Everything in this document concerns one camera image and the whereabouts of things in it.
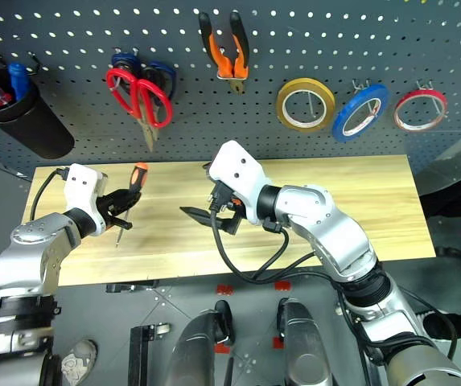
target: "pegboard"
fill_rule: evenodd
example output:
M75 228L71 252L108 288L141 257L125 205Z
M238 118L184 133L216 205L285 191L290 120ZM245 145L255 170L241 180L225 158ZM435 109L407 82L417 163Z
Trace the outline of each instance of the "pegboard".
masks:
M233 9L250 45L250 76L241 96L216 78L197 16L211 15L218 43L232 55ZM161 60L178 71L175 117L160 131L153 153L107 89L113 47L138 47L143 61ZM49 161L0 130L0 160L30 174L35 166L70 162L206 160L231 138L256 158L408 154L416 173L461 138L461 1L0 1L0 54L32 65L28 51L43 62L33 79L44 100L76 139L70 154ZM278 90L298 77L324 82L338 111L352 97L352 79L382 83L389 107L347 143L334 140L331 125L299 133L275 113ZM407 133L394 125L393 109L418 79L433 80L449 111L436 128ZM307 105L300 97L289 109L302 116L310 113ZM433 108L430 102L410 105L405 116L424 121L435 115Z

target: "pen holder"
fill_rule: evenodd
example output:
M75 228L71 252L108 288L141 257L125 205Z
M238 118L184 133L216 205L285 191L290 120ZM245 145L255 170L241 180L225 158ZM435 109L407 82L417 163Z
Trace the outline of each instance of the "pen holder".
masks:
M0 69L0 87L14 95L5 69ZM75 139L46 105L33 82L23 99L0 108L0 129L42 158L63 157L75 145Z

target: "wooden board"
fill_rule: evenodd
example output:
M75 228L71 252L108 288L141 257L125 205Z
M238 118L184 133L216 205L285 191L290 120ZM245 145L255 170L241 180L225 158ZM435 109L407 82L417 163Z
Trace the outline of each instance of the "wooden board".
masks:
M306 158L261 161L274 184L316 184L326 187L341 211L359 222L382 261L434 257L434 249L405 155ZM229 272L210 228L197 224L180 206L207 209L213 184L204 162L149 163L143 196L130 212L134 227L87 237L67 257L60 285L109 283ZM133 164L92 165L109 176L105 193L128 187ZM53 167L35 171L23 221L31 202ZM64 212L64 181L56 177L39 202L36 217ZM223 235L228 255L241 270L255 270L282 243L282 236L241 222L235 236ZM290 232L290 245L273 268L287 266L310 252L309 244ZM318 265L316 258L306 265Z

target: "yellow tape roll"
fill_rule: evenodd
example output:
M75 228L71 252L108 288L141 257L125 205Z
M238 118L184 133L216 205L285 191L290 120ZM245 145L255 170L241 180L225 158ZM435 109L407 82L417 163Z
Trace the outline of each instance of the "yellow tape roll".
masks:
M317 96L323 104L323 114L311 122L296 121L286 109L286 101L297 92L310 92ZM310 133L328 125L334 116L335 98L332 91L323 83L311 78L298 78L284 84L277 95L277 117L280 122L290 129Z

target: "red scissors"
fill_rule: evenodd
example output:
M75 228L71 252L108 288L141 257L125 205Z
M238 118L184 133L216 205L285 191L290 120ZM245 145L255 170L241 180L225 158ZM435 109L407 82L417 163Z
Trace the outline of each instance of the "red scissors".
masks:
M130 85L130 105L117 90L122 80ZM153 151L153 143L158 136L157 129L168 125L173 119L173 107L166 93L156 84L146 79L138 79L121 68L111 68L107 71L107 85L123 109L141 125L148 149ZM166 109L166 117L162 121L157 120L150 92L162 102L162 106Z

